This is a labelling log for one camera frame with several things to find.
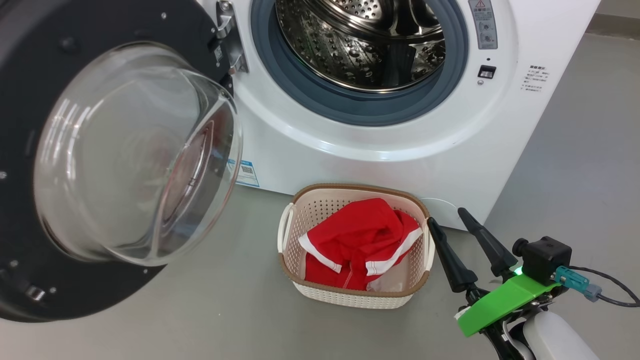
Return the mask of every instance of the blue and white sticker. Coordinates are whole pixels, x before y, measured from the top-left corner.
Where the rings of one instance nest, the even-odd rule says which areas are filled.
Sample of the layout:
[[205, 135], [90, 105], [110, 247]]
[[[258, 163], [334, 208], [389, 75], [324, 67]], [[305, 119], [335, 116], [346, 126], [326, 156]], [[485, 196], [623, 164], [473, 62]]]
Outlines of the blue and white sticker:
[[[233, 159], [229, 159], [227, 161], [227, 166], [229, 167], [230, 171], [234, 171], [236, 161]], [[255, 169], [253, 168], [253, 163], [251, 161], [240, 161], [240, 169], [238, 170], [236, 184], [254, 186], [256, 188], [260, 187], [260, 183], [258, 183], [258, 177], [255, 175]]]

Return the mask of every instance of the gray rubber seal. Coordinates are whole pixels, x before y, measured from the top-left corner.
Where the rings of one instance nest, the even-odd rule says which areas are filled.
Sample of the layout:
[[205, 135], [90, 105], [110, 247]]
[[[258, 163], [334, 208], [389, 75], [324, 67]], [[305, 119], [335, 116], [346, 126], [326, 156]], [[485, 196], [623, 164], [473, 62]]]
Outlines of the gray rubber seal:
[[275, 82], [310, 111], [345, 124], [389, 126], [413, 120], [438, 106], [456, 88], [468, 57], [467, 27], [455, 0], [429, 0], [440, 21], [447, 54], [430, 77], [398, 92], [367, 94], [336, 86], [302, 64], [287, 45], [275, 13], [275, 0], [254, 1], [253, 41]]

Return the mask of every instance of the white washing machine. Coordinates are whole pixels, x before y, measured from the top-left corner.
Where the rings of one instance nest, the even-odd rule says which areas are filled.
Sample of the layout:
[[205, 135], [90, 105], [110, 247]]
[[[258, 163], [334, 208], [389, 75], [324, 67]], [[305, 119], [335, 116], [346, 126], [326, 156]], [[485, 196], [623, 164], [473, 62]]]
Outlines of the white washing machine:
[[484, 222], [598, 2], [0, 0], [0, 316], [116, 304], [236, 182]]

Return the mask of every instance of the basket handle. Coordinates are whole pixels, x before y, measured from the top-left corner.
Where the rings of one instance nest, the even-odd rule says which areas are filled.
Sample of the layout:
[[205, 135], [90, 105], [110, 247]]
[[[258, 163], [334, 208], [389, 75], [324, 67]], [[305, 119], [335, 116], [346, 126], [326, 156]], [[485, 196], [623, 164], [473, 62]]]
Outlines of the basket handle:
[[282, 212], [282, 216], [280, 217], [280, 225], [278, 226], [278, 252], [282, 253], [286, 248], [286, 244], [284, 241], [285, 237], [289, 235], [289, 230], [291, 229], [291, 217], [293, 216], [293, 212], [295, 211], [295, 207], [293, 203], [287, 205]]
[[433, 256], [435, 255], [436, 244], [431, 237], [431, 231], [427, 226], [427, 219], [424, 219], [424, 225], [422, 225], [422, 233], [426, 236], [427, 251], [424, 253], [424, 271], [430, 271], [433, 266]]

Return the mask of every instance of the wall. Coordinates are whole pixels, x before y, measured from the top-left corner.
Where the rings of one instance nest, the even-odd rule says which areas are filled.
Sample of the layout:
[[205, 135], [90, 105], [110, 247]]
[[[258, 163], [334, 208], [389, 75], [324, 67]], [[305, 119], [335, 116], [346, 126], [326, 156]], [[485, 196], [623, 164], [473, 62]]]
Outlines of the wall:
[[640, 0], [602, 0], [598, 13], [640, 19]]

